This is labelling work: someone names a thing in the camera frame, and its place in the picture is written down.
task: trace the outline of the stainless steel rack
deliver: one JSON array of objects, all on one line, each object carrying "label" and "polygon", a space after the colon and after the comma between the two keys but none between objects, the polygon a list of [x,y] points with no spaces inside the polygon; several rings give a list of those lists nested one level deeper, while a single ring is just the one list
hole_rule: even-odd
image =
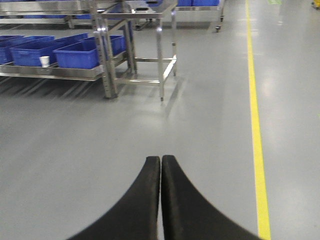
[{"label": "stainless steel rack", "polygon": [[[13,63],[0,65],[0,76],[29,77],[46,79],[66,79],[96,81],[102,78],[107,98],[118,96],[117,84],[152,85],[159,87],[159,96],[164,100],[164,84],[173,71],[176,74],[176,10],[177,0],[163,0],[156,7],[148,7],[142,0],[67,0],[67,1],[33,1],[5,2],[0,4],[0,15],[92,15],[92,27],[97,44],[100,65],[93,69],[15,66]],[[162,18],[171,12],[172,19],[172,57],[163,58]],[[136,57],[131,20],[156,19],[157,58]],[[123,30],[127,51],[113,56],[110,35]],[[127,62],[127,70],[119,76],[116,66]],[[157,63],[156,79],[139,79],[137,62]]]},{"label": "stainless steel rack", "polygon": [[218,23],[215,26],[215,31],[218,33],[221,30],[222,22],[224,21],[224,7],[225,7],[225,0],[220,0],[218,6],[177,6],[177,11],[218,11]]}]

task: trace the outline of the paper cup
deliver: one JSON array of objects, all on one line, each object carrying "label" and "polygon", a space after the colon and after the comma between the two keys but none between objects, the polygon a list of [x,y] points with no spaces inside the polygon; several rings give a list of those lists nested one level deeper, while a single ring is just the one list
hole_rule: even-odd
[{"label": "paper cup", "polygon": [[43,68],[48,68],[49,67],[49,62],[50,62],[50,57],[49,56],[41,56],[40,57],[40,62],[42,64]]}]

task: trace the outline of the floor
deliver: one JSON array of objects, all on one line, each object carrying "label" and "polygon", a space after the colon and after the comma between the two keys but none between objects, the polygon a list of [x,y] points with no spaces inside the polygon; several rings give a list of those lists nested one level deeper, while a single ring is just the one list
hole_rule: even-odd
[{"label": "floor", "polygon": [[[271,237],[318,240],[320,12],[309,0],[272,2],[249,0]],[[106,100],[100,81],[0,79],[0,239],[72,236],[115,204],[147,156],[165,154],[258,234],[245,0],[228,0],[224,14],[215,33],[212,12],[178,12],[178,75],[163,103],[150,86],[119,86]],[[0,34],[91,31],[33,27]],[[153,33],[134,33],[138,56],[156,56]]]}]

